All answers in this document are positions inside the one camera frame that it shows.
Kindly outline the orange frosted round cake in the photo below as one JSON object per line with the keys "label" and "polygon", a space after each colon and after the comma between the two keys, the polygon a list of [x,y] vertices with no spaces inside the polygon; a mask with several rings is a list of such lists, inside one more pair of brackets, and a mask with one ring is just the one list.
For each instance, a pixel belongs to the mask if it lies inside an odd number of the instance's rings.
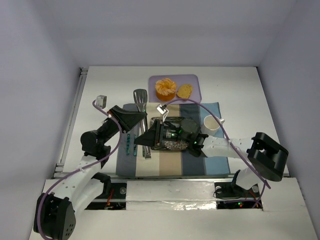
{"label": "orange frosted round cake", "polygon": [[177,84],[170,78],[163,78],[155,82],[155,94],[160,101],[170,101],[176,95]]}

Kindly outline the white mug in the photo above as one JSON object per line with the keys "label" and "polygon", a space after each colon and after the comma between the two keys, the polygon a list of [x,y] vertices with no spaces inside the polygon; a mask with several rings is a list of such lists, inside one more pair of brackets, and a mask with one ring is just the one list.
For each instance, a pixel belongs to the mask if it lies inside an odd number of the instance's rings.
{"label": "white mug", "polygon": [[201,126],[201,133],[207,134],[209,136],[214,136],[218,130],[221,129],[221,125],[223,125],[225,122],[224,119],[218,119],[216,120],[212,115],[207,115],[202,123]]}

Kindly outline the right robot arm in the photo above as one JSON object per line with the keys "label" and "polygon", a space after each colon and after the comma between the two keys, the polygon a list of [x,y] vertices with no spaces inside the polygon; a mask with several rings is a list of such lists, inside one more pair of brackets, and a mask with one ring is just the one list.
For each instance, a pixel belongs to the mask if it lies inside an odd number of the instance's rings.
{"label": "right robot arm", "polygon": [[197,158],[238,158],[247,168],[236,172],[233,184],[244,190],[263,181],[280,182],[289,152],[263,132],[252,138],[215,137],[201,131],[192,118],[154,118],[151,127],[134,140],[153,150],[187,151]]}

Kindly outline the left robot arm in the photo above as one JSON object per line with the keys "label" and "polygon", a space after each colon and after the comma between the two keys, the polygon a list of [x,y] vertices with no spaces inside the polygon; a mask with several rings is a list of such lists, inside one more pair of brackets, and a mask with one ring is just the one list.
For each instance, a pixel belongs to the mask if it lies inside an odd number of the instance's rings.
{"label": "left robot arm", "polygon": [[115,134],[132,130],[147,117],[145,111],[128,111],[119,106],[105,113],[97,130],[80,137],[84,153],[78,167],[57,180],[36,203],[33,231],[44,240],[68,240],[75,230],[77,217],[99,196],[111,194],[111,178],[101,170],[116,148],[106,146]]}

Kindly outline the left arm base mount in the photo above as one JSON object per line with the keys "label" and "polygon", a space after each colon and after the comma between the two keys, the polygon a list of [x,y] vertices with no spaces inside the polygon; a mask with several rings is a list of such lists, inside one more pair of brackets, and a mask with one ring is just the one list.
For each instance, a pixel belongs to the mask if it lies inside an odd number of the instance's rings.
{"label": "left arm base mount", "polygon": [[86,210],[125,210],[127,184],[125,182],[111,183],[109,194],[102,194],[95,198]]}

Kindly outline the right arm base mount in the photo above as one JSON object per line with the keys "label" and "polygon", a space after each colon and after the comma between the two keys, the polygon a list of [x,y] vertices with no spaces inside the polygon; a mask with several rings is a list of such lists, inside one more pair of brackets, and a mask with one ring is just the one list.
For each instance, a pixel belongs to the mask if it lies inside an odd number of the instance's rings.
{"label": "right arm base mount", "polygon": [[218,210],[263,209],[257,184],[246,190],[231,182],[215,182],[213,197]]}

